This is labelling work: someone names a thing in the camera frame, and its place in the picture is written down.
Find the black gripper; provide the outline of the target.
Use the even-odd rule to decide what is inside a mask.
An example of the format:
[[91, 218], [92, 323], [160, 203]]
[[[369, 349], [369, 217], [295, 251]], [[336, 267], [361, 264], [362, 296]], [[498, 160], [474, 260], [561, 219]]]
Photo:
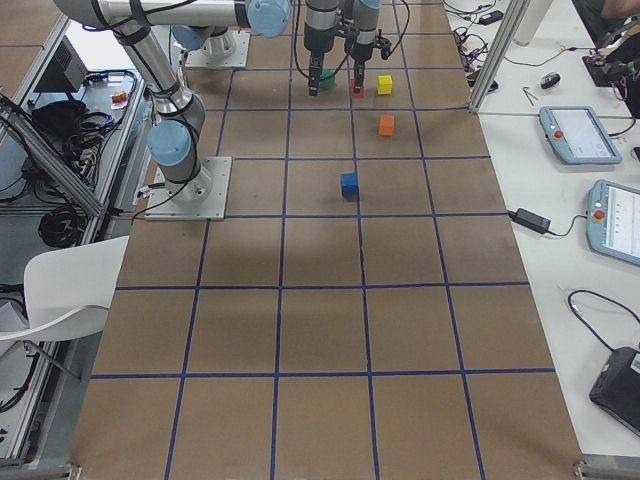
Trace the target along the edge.
[[349, 47], [349, 55], [355, 63], [353, 68], [353, 93], [362, 92], [365, 77], [365, 64], [372, 58], [373, 50], [373, 42], [368, 44], [353, 43]]
[[308, 61], [308, 93], [309, 96], [315, 97], [318, 95], [318, 82], [323, 71], [325, 55], [330, 51], [330, 46], [327, 44], [321, 45], [307, 45], [306, 50], [309, 52]]

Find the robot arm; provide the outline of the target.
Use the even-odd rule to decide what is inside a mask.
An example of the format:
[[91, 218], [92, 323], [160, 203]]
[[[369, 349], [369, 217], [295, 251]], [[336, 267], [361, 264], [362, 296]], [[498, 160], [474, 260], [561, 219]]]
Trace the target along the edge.
[[[202, 26], [173, 25], [172, 34], [187, 50], [200, 49], [205, 40], [229, 26], [250, 28], [266, 38], [277, 37], [288, 25], [291, 1], [236, 1], [234, 19], [207, 22]], [[363, 90], [366, 62], [375, 49], [381, 56], [390, 55], [391, 44], [378, 33], [379, 1], [308, 1], [306, 16], [295, 21], [295, 28], [304, 25], [304, 47], [309, 52], [308, 71], [304, 74], [311, 96], [319, 93], [321, 82], [335, 77], [336, 72], [324, 71], [324, 57], [334, 47], [334, 41], [344, 40], [344, 57], [354, 61], [352, 94]]]
[[282, 34], [290, 1], [57, 1], [70, 19], [110, 31], [142, 75], [160, 117], [148, 136], [148, 148], [164, 176], [169, 201], [195, 205], [210, 195], [213, 176], [197, 152], [205, 121], [203, 101], [186, 87], [171, 66], [152, 28], [156, 25], [249, 28], [265, 38]]

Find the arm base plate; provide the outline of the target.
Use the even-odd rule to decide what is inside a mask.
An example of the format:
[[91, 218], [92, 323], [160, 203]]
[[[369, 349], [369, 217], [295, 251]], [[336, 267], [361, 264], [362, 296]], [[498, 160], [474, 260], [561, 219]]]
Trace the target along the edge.
[[187, 54], [185, 67], [199, 70], [244, 69], [251, 35], [243, 30], [227, 30], [208, 38], [199, 50]]
[[166, 183], [159, 167], [154, 182], [164, 183], [153, 189], [144, 218], [150, 221], [222, 221], [225, 218], [232, 170], [231, 157], [200, 158], [200, 172], [186, 185]]

